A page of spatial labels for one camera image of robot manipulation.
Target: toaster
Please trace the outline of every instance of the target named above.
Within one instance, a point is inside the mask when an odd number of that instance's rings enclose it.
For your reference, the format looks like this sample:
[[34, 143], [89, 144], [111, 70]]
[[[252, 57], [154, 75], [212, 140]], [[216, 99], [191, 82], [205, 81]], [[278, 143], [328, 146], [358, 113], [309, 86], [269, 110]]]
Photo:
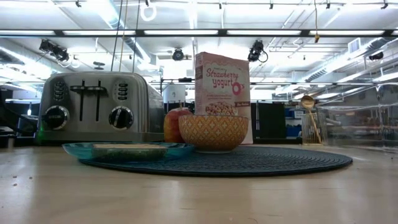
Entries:
[[60, 73], [44, 83], [35, 140], [161, 141], [163, 122], [162, 95], [138, 74]]

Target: round placemat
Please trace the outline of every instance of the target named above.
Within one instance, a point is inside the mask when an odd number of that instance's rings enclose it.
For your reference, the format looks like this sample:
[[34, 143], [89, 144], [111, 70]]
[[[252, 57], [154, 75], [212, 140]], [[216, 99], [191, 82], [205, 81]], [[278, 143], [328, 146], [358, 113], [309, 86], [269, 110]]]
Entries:
[[307, 174], [350, 165], [348, 156], [278, 147], [239, 146], [229, 154], [193, 153], [165, 162], [111, 164], [80, 160], [84, 164], [146, 174], [200, 177], [259, 177]]

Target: wooden table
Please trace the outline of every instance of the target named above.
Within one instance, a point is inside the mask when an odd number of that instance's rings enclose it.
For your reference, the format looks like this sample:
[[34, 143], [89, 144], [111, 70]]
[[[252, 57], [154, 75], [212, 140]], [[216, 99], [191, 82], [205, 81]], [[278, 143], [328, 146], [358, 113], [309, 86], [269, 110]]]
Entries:
[[354, 164], [217, 179], [85, 166], [61, 147], [0, 149], [0, 223], [398, 223], [398, 157], [322, 150], [352, 156]]

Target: apple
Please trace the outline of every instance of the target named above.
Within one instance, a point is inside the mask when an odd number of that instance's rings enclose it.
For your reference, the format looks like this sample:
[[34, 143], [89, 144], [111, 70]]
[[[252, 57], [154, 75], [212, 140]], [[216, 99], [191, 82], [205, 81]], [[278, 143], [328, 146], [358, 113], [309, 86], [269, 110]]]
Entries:
[[188, 108], [177, 108], [167, 113], [164, 119], [165, 142], [185, 143], [178, 127], [178, 117], [192, 114]]

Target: cereal box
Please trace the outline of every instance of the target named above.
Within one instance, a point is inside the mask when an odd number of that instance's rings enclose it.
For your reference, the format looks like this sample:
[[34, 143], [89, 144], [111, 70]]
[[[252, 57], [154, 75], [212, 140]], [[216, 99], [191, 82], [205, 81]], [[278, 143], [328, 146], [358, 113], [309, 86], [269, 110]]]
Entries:
[[[195, 113], [251, 120], [249, 62], [202, 52], [195, 57]], [[252, 144], [251, 121], [242, 144]]]

